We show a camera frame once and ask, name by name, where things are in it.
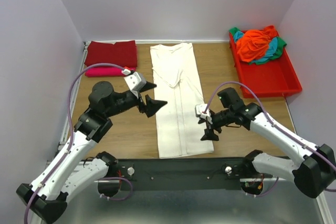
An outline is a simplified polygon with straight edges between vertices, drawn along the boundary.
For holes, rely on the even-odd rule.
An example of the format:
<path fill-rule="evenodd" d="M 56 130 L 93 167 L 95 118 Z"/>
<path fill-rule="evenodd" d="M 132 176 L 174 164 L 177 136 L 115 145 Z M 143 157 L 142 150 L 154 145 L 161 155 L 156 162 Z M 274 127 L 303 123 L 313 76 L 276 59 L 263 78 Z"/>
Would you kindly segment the white t-shirt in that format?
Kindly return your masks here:
<path fill-rule="evenodd" d="M 201 141 L 204 128 L 195 106 L 204 103 L 191 43 L 150 48 L 156 100 L 167 101 L 155 115 L 160 158 L 212 153 L 211 141 Z"/>

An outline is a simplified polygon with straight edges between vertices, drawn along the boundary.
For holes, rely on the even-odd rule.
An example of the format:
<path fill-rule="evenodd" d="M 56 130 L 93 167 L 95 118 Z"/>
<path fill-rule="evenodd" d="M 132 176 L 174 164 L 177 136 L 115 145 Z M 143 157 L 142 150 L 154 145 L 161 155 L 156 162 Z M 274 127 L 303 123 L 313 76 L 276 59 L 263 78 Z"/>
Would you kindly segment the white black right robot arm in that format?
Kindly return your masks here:
<path fill-rule="evenodd" d="M 227 173 L 249 178 L 259 174 L 282 178 L 294 183 L 309 198 L 317 198 L 335 181 L 331 147 L 317 146 L 281 125 L 261 106 L 245 104 L 234 88 L 226 88 L 217 95 L 224 107 L 222 111 L 215 113 L 208 104 L 195 106 L 198 122 L 206 125 L 203 141 L 218 141 L 223 127 L 236 124 L 271 141 L 287 156 L 280 158 L 254 150 L 236 168 L 226 169 Z"/>

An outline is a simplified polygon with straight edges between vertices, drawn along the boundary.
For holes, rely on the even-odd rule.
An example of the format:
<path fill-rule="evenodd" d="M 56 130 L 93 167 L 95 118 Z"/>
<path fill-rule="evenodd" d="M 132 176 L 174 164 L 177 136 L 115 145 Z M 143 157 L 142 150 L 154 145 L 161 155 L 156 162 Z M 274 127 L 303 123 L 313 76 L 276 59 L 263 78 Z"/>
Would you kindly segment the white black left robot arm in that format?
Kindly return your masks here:
<path fill-rule="evenodd" d="M 68 204 L 96 179 L 112 179 L 116 175 L 116 158 L 107 152 L 98 154 L 91 165 L 73 174 L 79 162 L 94 148 L 112 127 L 111 117 L 133 107 L 152 117 L 167 101 L 154 100 L 141 93 L 156 88 L 147 81 L 132 81 L 127 91 L 115 92 L 107 81 L 96 83 L 88 97 L 89 107 L 79 117 L 69 139 L 48 167 L 31 183 L 22 183 L 16 190 L 26 205 L 45 223 L 55 223 Z"/>

